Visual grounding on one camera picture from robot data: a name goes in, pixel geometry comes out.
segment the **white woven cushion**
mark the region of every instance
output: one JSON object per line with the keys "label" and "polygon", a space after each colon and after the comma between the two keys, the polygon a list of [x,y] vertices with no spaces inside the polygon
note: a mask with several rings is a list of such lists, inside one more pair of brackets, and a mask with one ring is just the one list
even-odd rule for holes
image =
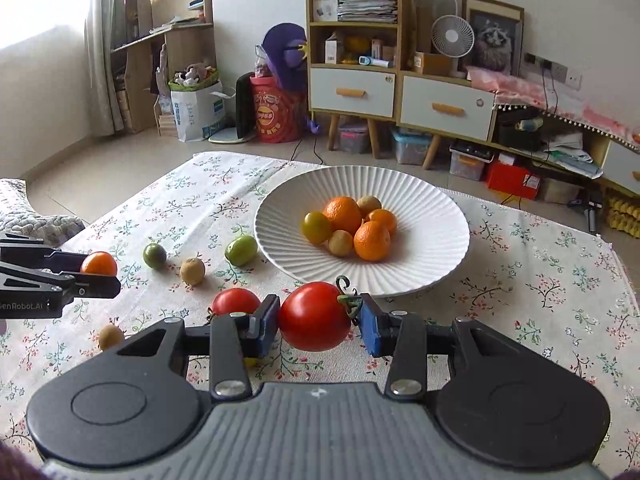
{"label": "white woven cushion", "polygon": [[27,199],[25,181],[0,179],[0,231],[42,238],[58,247],[84,229],[77,216],[36,213]]}

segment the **bowl of fruit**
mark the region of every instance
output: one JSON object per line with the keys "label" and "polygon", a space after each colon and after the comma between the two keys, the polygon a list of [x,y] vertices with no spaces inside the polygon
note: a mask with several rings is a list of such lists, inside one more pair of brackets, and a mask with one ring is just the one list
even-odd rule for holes
{"label": "bowl of fruit", "polygon": [[414,176],[387,168],[333,166],[272,190],[255,214],[260,250],[303,283],[348,276],[383,298],[438,282],[460,264],[469,228],[460,208]]}

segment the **blue lid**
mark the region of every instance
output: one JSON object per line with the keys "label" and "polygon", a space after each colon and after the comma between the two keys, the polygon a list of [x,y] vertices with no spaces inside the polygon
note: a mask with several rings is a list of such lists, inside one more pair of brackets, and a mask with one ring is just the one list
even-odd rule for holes
{"label": "blue lid", "polygon": [[428,146],[431,144],[430,134],[401,134],[397,130],[393,129],[391,132],[394,135],[396,142],[404,142],[405,144],[420,144],[421,146]]}

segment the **framed picture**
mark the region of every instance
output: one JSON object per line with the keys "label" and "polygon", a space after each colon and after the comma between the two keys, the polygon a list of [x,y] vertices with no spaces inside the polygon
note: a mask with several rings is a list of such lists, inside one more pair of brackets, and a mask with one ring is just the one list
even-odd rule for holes
{"label": "framed picture", "polygon": [[522,56],[524,9],[495,0],[462,0],[462,17],[474,30],[476,42],[463,66],[478,66],[518,76]]}

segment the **tile floor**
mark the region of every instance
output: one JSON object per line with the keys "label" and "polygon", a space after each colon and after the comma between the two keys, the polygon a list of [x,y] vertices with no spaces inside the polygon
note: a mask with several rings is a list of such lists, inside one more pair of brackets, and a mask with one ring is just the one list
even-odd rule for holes
{"label": "tile floor", "polygon": [[[296,160],[315,162],[312,138],[306,138],[296,152]],[[183,143],[175,137],[159,137],[156,129],[137,135],[101,139],[75,153],[63,163],[39,176],[28,185],[31,204],[41,214],[72,213],[91,223],[109,212],[144,187],[184,163],[194,153],[204,151],[230,151],[253,155],[290,159],[296,143],[211,144],[210,142]],[[367,164],[410,173],[434,186],[468,193],[492,202],[501,197],[475,182],[449,174],[448,163],[436,165],[434,170],[420,166],[399,165],[392,154],[382,160],[369,155],[351,155],[340,151],[329,152],[326,138],[318,140],[316,152],[325,164]],[[523,200],[522,209],[549,218],[555,222],[586,229],[584,217],[565,206]],[[614,250],[628,269],[631,280],[640,287],[640,240],[627,234],[604,228],[602,237],[613,243]]]}

